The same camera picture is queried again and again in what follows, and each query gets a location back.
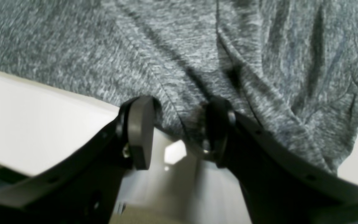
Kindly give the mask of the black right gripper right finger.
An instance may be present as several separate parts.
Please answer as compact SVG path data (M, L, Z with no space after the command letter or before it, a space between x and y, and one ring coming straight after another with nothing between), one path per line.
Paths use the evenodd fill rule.
M358 224L358 185L292 154L222 97L205 122L209 159L237 178L253 224Z

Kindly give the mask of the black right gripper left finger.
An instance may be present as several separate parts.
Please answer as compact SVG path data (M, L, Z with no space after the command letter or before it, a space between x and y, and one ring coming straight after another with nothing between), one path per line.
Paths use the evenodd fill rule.
M127 170L148 170L156 100L132 98L59 164L33 177L0 168L0 224L107 224Z

